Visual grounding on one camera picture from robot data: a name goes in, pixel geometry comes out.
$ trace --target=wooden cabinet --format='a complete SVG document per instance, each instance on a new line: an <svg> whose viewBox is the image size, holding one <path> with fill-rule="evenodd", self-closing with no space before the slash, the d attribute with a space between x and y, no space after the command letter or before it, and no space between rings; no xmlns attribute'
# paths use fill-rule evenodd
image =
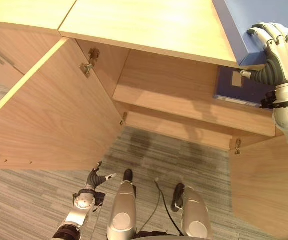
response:
<svg viewBox="0 0 288 240"><path fill-rule="evenodd" d="M89 169L121 116L74 39L62 38L0 101L0 168Z"/></svg>
<svg viewBox="0 0 288 240"><path fill-rule="evenodd" d="M288 238L288 146L270 111L213 98L238 66L211 0L16 2L0 0L0 168L89 169L126 124L231 150L234 213Z"/></svg>
<svg viewBox="0 0 288 240"><path fill-rule="evenodd" d="M234 214L246 222L288 239L288 145L285 136L230 152Z"/></svg>

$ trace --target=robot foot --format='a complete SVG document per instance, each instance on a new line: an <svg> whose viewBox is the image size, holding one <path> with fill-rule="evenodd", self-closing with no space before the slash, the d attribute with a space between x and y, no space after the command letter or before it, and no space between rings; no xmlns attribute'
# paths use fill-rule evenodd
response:
<svg viewBox="0 0 288 240"><path fill-rule="evenodd" d="M173 212L178 212L179 209L183 207L184 188L185 185L183 183L179 183L175 187L172 204L170 206Z"/></svg>
<svg viewBox="0 0 288 240"><path fill-rule="evenodd" d="M133 171L131 169L125 170L123 181L133 182Z"/></svg>

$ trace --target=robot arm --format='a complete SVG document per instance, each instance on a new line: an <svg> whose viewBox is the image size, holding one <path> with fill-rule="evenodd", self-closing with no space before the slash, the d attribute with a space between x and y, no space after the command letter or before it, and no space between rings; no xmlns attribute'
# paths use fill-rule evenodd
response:
<svg viewBox="0 0 288 240"><path fill-rule="evenodd" d="M277 23L258 23L247 30L264 45L267 64L261 71L242 70L243 77L276 86L266 95L264 108L273 109L273 120L285 134L288 143L288 28Z"/></svg>
<svg viewBox="0 0 288 240"><path fill-rule="evenodd" d="M53 236L53 240L80 240L83 230L89 222L89 217L93 212L94 206L103 203L104 193L95 192L95 189L102 183L110 180L116 174L98 176L102 162L93 168L87 177L86 185L78 193L73 194L73 207L64 222L59 226Z"/></svg>

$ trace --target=metal hinge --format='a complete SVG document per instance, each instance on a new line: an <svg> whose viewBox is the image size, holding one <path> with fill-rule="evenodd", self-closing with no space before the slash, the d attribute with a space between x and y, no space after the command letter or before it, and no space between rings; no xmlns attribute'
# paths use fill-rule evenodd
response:
<svg viewBox="0 0 288 240"><path fill-rule="evenodd" d="M128 117L128 113L127 112L124 112L123 114L123 118L122 120L119 122L119 124L122 126L124 124L124 122L126 121L126 118Z"/></svg>
<svg viewBox="0 0 288 240"><path fill-rule="evenodd" d="M235 155L241 154L241 150L240 150L241 144L242 144L242 140L240 138L236 139L236 142L235 142Z"/></svg>
<svg viewBox="0 0 288 240"><path fill-rule="evenodd" d="M79 66L79 69L87 78L90 76L90 70L94 68L96 62L98 61L100 57L100 50L96 47L93 47L89 50L88 56L89 56L88 63L82 63Z"/></svg>

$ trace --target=wooden countertop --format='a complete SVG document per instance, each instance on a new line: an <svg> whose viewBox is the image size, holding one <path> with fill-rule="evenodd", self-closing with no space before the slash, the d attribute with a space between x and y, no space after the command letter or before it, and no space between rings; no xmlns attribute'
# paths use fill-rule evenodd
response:
<svg viewBox="0 0 288 240"><path fill-rule="evenodd" d="M0 0L0 24L237 67L212 0Z"/></svg>
<svg viewBox="0 0 288 240"><path fill-rule="evenodd" d="M65 37L237 67L212 0L77 0Z"/></svg>
<svg viewBox="0 0 288 240"><path fill-rule="evenodd" d="M58 33L76 0L0 0L0 25Z"/></svg>

